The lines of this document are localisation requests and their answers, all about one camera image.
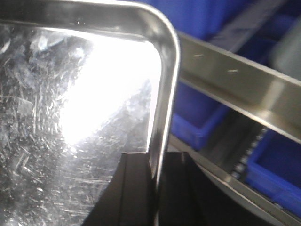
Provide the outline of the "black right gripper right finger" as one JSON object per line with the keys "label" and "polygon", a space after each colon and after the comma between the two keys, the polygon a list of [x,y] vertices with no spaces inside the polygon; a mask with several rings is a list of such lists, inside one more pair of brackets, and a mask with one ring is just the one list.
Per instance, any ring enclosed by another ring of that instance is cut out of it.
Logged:
{"label": "black right gripper right finger", "polygon": [[201,171],[187,153],[164,158],[159,201],[161,226],[268,226]]}

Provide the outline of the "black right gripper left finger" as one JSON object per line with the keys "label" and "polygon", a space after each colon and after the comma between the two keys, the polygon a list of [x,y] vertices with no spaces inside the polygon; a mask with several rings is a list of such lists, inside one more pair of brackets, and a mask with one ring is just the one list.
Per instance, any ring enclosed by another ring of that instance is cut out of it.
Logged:
{"label": "black right gripper left finger", "polygon": [[123,153],[84,226],[153,225],[154,186],[148,153]]}

